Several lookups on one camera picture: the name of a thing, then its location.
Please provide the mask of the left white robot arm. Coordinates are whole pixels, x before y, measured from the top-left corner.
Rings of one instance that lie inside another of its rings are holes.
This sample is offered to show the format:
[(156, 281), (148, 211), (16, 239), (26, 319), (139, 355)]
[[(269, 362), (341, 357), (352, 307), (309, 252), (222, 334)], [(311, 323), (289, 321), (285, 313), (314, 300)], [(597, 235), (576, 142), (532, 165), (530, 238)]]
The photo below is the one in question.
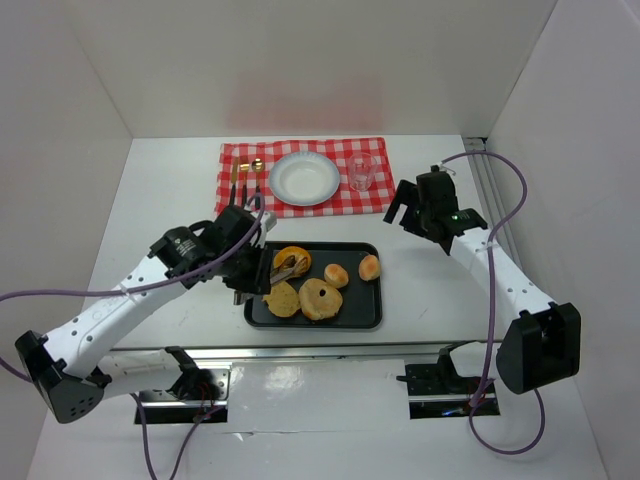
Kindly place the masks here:
[(103, 400), (147, 390), (184, 400), (215, 391), (212, 374), (179, 346), (113, 353), (138, 325), (190, 289), (221, 278), (234, 302), (268, 294), (291, 277), (272, 265), (267, 233), (277, 217), (227, 206), (213, 221), (168, 230), (113, 289), (93, 293), (95, 303), (45, 333), (21, 335), (15, 347), (26, 374), (61, 424), (86, 416)]

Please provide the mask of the large ring doughnut bread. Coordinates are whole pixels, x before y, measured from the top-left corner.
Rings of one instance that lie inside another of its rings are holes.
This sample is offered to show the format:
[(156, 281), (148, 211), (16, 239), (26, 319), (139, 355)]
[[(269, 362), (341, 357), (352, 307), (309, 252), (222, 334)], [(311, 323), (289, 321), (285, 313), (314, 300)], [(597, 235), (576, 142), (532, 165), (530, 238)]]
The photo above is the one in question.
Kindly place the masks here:
[(343, 305), (341, 293), (317, 278), (306, 280), (298, 296), (303, 315), (314, 322), (335, 317)]

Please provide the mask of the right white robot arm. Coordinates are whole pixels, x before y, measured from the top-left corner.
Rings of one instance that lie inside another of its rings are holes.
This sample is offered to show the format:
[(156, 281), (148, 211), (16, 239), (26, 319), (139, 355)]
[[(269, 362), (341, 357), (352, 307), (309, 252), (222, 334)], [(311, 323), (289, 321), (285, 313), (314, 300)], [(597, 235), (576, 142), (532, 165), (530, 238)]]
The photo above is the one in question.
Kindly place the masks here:
[(515, 394), (575, 376), (580, 368), (581, 315), (540, 290), (504, 252), (487, 222), (459, 206), (452, 177), (433, 166), (399, 183), (385, 222), (439, 245), (489, 297), (489, 322), (506, 323), (500, 343), (489, 339), (483, 380), (499, 378)]

